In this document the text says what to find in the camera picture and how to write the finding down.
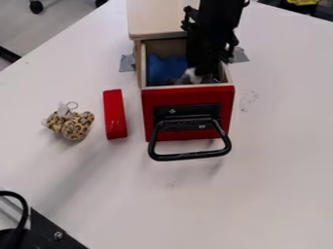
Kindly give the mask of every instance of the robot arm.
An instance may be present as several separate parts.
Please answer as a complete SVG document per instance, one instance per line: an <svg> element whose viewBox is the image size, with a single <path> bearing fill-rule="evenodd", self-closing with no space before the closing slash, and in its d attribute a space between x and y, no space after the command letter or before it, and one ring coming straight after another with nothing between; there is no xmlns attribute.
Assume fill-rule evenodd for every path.
<svg viewBox="0 0 333 249"><path fill-rule="evenodd" d="M187 60L195 75L218 74L220 60L228 63L239 44L234 29L239 25L245 0L202 0L198 10L188 6L182 29L188 32Z"/></svg>

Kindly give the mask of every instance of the black metal handle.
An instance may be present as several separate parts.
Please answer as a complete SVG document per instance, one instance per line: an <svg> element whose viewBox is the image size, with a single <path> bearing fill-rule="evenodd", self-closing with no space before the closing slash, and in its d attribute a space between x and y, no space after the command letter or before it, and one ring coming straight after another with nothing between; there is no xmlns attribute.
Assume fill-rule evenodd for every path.
<svg viewBox="0 0 333 249"><path fill-rule="evenodd" d="M232 150L232 143L227 135L227 133L222 129L221 125L214 119L210 120L212 125L220 134L225 147L222 150L214 150L214 151L203 151L203 152L190 152L190 153L182 153L182 154L168 154L168 155L159 155L155 152L156 141L159 135L159 132L163 127L166 126L166 121L159 122L152 133L152 137L150 139L150 143L148 146L148 154L153 160L157 161L170 161L170 160L198 160L198 159L207 159L207 158L216 158L222 157L230 153Z"/></svg>
<svg viewBox="0 0 333 249"><path fill-rule="evenodd" d="M18 226L13 230L12 235L5 246L5 249L17 249L19 248L19 243L21 236L23 235L24 226L29 216L29 207L26 203L26 200L17 193L10 191L0 191L0 196L9 196L16 198L22 205L22 216L18 222Z"/></svg>

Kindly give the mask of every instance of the drawer handle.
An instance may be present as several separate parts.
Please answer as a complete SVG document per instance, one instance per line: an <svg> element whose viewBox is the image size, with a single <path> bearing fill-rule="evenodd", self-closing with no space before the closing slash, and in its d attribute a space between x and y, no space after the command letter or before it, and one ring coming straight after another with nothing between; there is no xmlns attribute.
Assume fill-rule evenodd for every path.
<svg viewBox="0 0 333 249"><path fill-rule="evenodd" d="M159 135L159 132L163 127L166 127L166 122L159 122L152 133L152 137L148 146L148 154L153 160L157 161L171 161L171 160L198 160L198 159L207 159L207 158L216 158L227 155L232 150L232 143L227 135L227 133L222 129L221 125L214 119L210 120L213 127L220 134L225 147L222 150L214 151L201 151L201 152L190 152L182 154L168 154L168 155L159 155L155 152L156 141Z"/></svg>

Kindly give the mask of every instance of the black cable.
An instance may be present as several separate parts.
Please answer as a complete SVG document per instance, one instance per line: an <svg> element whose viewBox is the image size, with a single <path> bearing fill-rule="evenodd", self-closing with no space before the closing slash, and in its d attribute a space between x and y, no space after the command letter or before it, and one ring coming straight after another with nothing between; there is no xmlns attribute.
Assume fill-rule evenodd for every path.
<svg viewBox="0 0 333 249"><path fill-rule="evenodd" d="M10 236L7 245L4 249L17 249L17 243L20 241L22 232L24 230L25 224L29 216L29 207L26 203L26 200L17 193L10 191L0 191L0 196L9 196L19 200L22 205L22 216L18 222L18 226L13 230L12 235Z"/></svg>

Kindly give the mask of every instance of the keychain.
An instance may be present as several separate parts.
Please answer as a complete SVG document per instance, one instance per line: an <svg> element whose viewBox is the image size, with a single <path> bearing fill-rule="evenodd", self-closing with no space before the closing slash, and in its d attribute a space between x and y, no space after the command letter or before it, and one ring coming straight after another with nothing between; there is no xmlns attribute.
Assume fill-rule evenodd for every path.
<svg viewBox="0 0 333 249"><path fill-rule="evenodd" d="M91 112L82 114L72 112L78 107L76 102L68 102L67 104L60 102L57 111L43 120L42 125L69 140L82 140L90 130L94 115Z"/></svg>

